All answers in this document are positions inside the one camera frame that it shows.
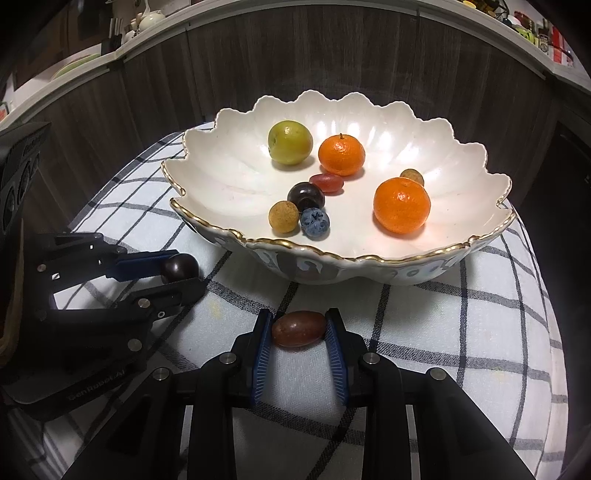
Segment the white scalloped ceramic bowl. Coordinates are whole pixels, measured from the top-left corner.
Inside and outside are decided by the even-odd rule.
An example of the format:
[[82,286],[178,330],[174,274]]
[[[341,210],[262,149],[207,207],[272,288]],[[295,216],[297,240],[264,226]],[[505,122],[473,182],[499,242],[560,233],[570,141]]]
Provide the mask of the white scalloped ceramic bowl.
[[[317,151],[297,165],[277,163],[270,130],[286,120],[307,128],[315,145],[332,136],[358,141],[365,162],[349,176],[325,169]],[[211,129],[188,129],[182,145],[180,158],[161,165],[175,192],[172,210],[204,239],[300,283],[424,283],[489,245],[516,217],[511,179],[488,170],[486,148],[459,141],[448,120],[421,119],[401,101],[380,106],[358,92],[335,100],[315,90],[293,101],[263,96],[246,112],[222,109]],[[420,228],[398,235],[379,223],[374,197],[407,169],[424,179],[431,211]],[[317,239],[301,226],[278,232],[269,219],[274,204],[297,200],[301,182],[325,195],[329,228]]]

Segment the dark wood cabinet front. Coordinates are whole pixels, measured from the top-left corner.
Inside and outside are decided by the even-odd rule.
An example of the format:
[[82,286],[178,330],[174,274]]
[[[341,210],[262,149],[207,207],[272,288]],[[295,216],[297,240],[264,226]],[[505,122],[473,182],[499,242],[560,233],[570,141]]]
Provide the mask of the dark wood cabinet front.
[[266,15],[215,22],[164,41],[65,94],[31,119],[48,121],[40,177],[24,203],[27,234],[57,232],[101,181],[165,133],[263,96],[293,101],[358,92],[448,120],[461,141],[484,144],[489,167],[526,196],[557,124],[590,135],[590,91],[542,75],[455,28],[403,14],[345,8],[318,39],[259,31]]

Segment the red oval grape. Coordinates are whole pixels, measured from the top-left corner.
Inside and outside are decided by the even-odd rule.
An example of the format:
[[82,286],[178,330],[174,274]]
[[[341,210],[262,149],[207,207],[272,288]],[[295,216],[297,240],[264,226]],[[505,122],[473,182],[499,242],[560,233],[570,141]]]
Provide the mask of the red oval grape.
[[301,348],[321,340],[327,329],[325,316],[314,311],[284,314],[271,328],[273,343],[283,348]]

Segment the small red grape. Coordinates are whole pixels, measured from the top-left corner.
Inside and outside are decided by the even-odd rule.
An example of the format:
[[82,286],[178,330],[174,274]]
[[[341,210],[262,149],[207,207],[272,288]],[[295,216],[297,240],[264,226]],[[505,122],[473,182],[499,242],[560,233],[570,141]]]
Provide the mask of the small red grape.
[[344,180],[342,177],[331,173],[321,173],[312,175],[310,178],[312,185],[318,187],[319,190],[325,194],[339,193],[344,186]]

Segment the large orange mandarin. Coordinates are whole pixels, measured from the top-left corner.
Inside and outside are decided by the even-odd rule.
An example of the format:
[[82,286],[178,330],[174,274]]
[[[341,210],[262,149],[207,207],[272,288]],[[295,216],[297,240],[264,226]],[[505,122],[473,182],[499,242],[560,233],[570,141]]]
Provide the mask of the large orange mandarin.
[[386,230],[407,235],[426,223],[431,212],[431,199],[420,183],[394,177],[377,187],[373,210],[377,222]]

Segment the green plate on counter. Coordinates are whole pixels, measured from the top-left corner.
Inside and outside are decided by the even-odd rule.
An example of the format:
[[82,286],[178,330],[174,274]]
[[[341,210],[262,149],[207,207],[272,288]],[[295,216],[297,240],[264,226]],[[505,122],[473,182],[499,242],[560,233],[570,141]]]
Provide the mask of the green plate on counter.
[[90,61],[93,61],[99,57],[100,57],[99,53],[93,53],[93,54],[88,54],[83,57],[80,57],[76,60],[73,60],[70,63],[68,63],[67,65],[60,68],[57,72],[55,72],[53,74],[53,76],[51,77],[51,80],[55,80],[55,79],[59,78],[60,76],[63,76],[66,73],[68,73],[68,72],[70,72],[70,71],[90,62]]

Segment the dark blue round berry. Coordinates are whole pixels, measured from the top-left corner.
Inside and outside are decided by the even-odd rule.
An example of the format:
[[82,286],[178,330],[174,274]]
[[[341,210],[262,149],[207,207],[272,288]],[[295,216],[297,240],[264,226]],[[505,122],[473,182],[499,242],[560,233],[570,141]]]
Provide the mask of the dark blue round berry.
[[301,213],[301,231],[308,238],[324,238],[329,233],[329,216],[320,208],[308,208]]

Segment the white teapot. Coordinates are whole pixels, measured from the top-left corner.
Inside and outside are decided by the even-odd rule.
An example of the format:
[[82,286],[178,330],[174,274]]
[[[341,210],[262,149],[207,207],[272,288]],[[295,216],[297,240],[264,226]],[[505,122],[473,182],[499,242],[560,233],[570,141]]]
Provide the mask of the white teapot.
[[164,19],[165,15],[160,10],[137,14],[136,17],[130,21],[129,30],[123,35],[122,43],[128,42]]

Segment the tan longan fruit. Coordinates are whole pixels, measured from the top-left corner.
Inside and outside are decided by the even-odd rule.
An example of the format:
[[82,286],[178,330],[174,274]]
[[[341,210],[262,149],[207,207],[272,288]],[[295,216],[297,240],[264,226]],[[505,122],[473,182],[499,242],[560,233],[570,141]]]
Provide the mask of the tan longan fruit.
[[300,211],[293,202],[284,200],[275,203],[270,208],[267,217],[274,232],[290,234],[297,229],[298,222],[300,222]]

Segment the red labelled sauce bottle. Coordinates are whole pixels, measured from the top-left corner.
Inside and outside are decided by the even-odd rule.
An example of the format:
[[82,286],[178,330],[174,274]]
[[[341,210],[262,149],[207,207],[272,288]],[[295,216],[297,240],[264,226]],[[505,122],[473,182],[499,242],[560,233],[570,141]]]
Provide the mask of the red labelled sauce bottle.
[[549,44],[551,58],[554,63],[567,67],[574,66],[573,53],[565,41],[564,36],[554,25],[550,25]]

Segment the checkered white kitchen cloth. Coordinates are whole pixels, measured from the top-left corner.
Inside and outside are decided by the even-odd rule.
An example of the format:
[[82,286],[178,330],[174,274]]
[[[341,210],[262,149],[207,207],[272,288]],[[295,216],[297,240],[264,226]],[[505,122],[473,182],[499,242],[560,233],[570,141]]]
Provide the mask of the checkered white kitchen cloth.
[[204,296],[155,312],[137,379],[48,421],[10,419],[43,479],[556,479],[560,333],[521,220],[415,286],[290,282],[164,211],[168,136],[74,231],[197,258]]

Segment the green round fruit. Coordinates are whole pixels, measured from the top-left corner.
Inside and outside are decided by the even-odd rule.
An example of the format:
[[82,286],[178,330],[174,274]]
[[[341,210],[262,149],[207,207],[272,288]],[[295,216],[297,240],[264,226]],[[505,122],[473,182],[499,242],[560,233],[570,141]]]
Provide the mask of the green round fruit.
[[283,120],[270,128],[267,147],[274,162],[293,166],[308,158],[314,148],[314,139],[301,123]]

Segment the small orange mandarin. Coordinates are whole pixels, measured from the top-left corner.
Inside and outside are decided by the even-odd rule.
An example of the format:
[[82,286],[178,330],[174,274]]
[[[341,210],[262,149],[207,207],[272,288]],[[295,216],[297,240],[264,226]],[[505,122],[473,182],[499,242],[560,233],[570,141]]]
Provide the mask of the small orange mandarin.
[[366,151],[356,137],[339,133],[326,138],[318,148],[318,161],[329,173],[348,177],[355,175],[366,160]]

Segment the tan longan in bowl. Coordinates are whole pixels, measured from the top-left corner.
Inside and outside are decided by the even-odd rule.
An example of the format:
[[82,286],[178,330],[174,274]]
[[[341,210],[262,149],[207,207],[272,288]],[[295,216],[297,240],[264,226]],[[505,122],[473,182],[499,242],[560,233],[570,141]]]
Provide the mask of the tan longan in bowl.
[[416,169],[412,169],[412,168],[405,169],[400,174],[400,176],[402,178],[407,178],[407,179],[413,180],[414,182],[420,184],[421,186],[425,185],[425,180],[424,180],[423,175]]

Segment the dark plum in bowl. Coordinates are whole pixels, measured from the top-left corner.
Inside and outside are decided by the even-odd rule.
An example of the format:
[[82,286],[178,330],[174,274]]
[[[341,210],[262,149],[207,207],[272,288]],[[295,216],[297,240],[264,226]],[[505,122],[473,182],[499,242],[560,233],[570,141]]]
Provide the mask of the dark plum in bowl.
[[287,200],[294,204],[301,213],[310,208],[325,207],[325,194],[311,182],[300,182],[291,187]]

